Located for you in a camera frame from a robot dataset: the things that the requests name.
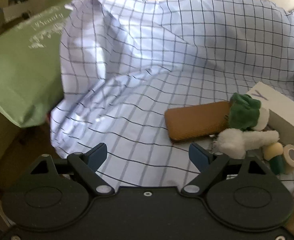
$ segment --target green bag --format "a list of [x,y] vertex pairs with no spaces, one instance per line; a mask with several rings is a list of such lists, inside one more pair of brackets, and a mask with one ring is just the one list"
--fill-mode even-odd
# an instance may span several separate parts
[[63,99],[59,47],[69,1],[0,36],[0,112],[19,127],[42,124]]

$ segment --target roll of beige tape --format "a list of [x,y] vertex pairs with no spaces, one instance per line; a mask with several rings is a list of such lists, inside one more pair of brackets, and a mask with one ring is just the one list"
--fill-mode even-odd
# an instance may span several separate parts
[[294,145],[288,144],[284,147],[283,157],[285,160],[285,173],[292,173],[294,171]]
[[263,154],[264,154],[264,159],[269,161],[273,157],[282,155],[284,152],[284,148],[281,143],[272,143],[267,146],[263,146]]

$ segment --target green fabric object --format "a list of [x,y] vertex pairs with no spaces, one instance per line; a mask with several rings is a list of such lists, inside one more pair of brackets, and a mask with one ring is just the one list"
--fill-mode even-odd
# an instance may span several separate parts
[[270,165],[271,171],[275,175],[285,173],[285,164],[284,164],[283,155],[277,155],[273,157],[272,159],[270,159],[269,165]]
[[231,108],[228,116],[229,128],[248,130],[257,125],[261,102],[250,95],[234,93],[231,97]]
[[19,127],[42,124],[63,99],[59,47],[70,1],[60,0],[0,36],[0,112]]

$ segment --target screw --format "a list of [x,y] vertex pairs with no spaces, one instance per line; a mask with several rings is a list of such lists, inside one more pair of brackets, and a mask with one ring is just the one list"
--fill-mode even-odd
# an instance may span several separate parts
[[150,197],[151,195],[152,195],[152,193],[150,191],[144,192],[144,196],[146,196],[146,197]]
[[108,185],[100,185],[96,188],[96,191],[102,194],[107,194],[111,192],[111,187]]
[[196,185],[187,185],[184,187],[184,190],[188,193],[197,193],[200,190],[200,188]]

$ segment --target triangular cutout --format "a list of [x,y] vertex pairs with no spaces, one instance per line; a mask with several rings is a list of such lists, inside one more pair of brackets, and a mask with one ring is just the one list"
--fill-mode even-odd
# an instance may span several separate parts
[[44,174],[48,173],[47,162],[41,161],[36,168],[31,172],[31,174]]
[[248,173],[252,173],[252,174],[263,174],[263,175],[266,174],[265,171],[263,171],[263,169],[255,161],[251,161],[250,162]]

